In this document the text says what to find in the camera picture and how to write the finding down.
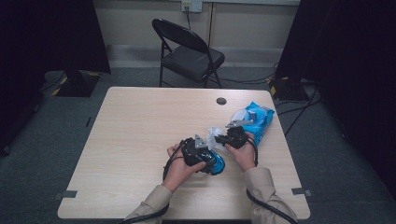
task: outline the chair backrest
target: chair backrest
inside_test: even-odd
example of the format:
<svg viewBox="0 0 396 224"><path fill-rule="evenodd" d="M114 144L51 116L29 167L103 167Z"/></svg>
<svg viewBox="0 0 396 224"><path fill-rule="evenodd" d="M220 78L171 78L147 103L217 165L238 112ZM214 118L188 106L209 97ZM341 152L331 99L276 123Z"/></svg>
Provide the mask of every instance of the chair backrest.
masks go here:
<svg viewBox="0 0 396 224"><path fill-rule="evenodd" d="M189 49L208 53L206 42L195 32L163 19L154 19L152 27L160 39L166 43L165 38Z"/></svg>

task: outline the person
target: person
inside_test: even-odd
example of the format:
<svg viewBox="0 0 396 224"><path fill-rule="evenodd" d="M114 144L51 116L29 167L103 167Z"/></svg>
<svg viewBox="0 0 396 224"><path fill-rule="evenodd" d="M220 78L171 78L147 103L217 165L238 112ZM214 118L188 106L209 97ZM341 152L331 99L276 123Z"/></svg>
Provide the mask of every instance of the person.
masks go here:
<svg viewBox="0 0 396 224"><path fill-rule="evenodd" d="M169 147L167 152L171 156L178 145ZM239 149L235 149L226 144L225 147L233 155L233 158L238 163L247 186L247 190L258 200L272 205L274 208L285 213L289 217L297 221L297 216L291 208L276 195L276 189L270 173L270 170L265 167L256 167L254 162L255 152L251 144L246 143ZM180 159L174 160L167 173L167 176L161 185L155 187L145 201L143 201L127 218L140 217L154 212L158 212L170 203L173 193L177 188L183 184L193 173L205 167L205 162L202 161L193 166L188 166L182 160L181 150L177 153ZM161 217L148 219L143 222L145 224L160 224ZM251 223L256 224L280 224L289 223L283 217L253 203L251 208Z"/></svg>

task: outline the carpeted floor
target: carpeted floor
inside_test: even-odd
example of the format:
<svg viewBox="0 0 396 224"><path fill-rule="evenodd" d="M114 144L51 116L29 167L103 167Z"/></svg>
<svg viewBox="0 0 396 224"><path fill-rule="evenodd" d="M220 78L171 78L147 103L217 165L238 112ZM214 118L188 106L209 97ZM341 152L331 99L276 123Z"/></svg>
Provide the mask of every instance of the carpeted floor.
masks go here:
<svg viewBox="0 0 396 224"><path fill-rule="evenodd" d="M273 68L224 67L219 75L256 80L273 72ZM58 83L61 75L62 72L46 74L48 83L43 88L49 88L43 91L45 97L39 111L10 145L10 155L0 158L0 223L118 223L61 220L57 217L60 201L52 197L67 188L108 88L156 87L159 68L113 68L112 75L102 75L90 98L52 96L57 85L51 84ZM171 73L166 73L165 78L177 87L202 87ZM222 80L225 89L268 90L262 81L255 82L258 83ZM304 87L311 96L315 86ZM208 88L216 88L216 84L209 83ZM320 98L318 93L314 97L314 101ZM280 101L275 104L277 113L304 105ZM298 113L279 115L284 131ZM396 223L396 203L366 159L342 134L336 119L319 102L305 110L286 136L303 188L313 192L307 198L311 217L300 223Z"/></svg>

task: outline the table top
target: table top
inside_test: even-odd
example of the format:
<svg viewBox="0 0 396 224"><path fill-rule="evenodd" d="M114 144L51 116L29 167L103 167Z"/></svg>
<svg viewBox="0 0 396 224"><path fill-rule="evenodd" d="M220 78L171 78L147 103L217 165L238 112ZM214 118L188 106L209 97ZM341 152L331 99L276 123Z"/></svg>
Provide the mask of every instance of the table top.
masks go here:
<svg viewBox="0 0 396 224"><path fill-rule="evenodd" d="M227 104L218 105L223 97ZM162 183L166 149L210 127L223 128L251 102L275 109L268 91L177 88L110 88L63 198L60 218L125 218ZM259 148L259 166L271 170L276 194L306 219L310 211L289 147L274 115ZM163 219L250 219L242 173L227 151L219 175L193 174L174 194Z"/></svg>

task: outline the beige sleeve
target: beige sleeve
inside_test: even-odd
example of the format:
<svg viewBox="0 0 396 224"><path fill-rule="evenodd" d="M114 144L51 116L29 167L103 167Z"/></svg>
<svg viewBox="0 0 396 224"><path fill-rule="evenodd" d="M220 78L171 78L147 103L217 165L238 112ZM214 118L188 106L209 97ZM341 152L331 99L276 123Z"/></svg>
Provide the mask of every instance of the beige sleeve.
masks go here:
<svg viewBox="0 0 396 224"><path fill-rule="evenodd" d="M244 172L247 190L258 200L268 203L274 208L285 213L297 221L297 216L291 208L276 195L274 182L270 170L264 167L254 167ZM251 223L253 224L279 224L289 223L283 217L253 203L251 210Z"/></svg>
<svg viewBox="0 0 396 224"><path fill-rule="evenodd" d="M172 192L162 185L158 185L155 189L149 194L145 201L143 201L131 214L128 215L125 219L132 217L140 217L148 214L152 214L163 209L172 198ZM160 224L163 220L161 217L156 217L153 219L148 219L143 222L137 223L145 223L145 224Z"/></svg>

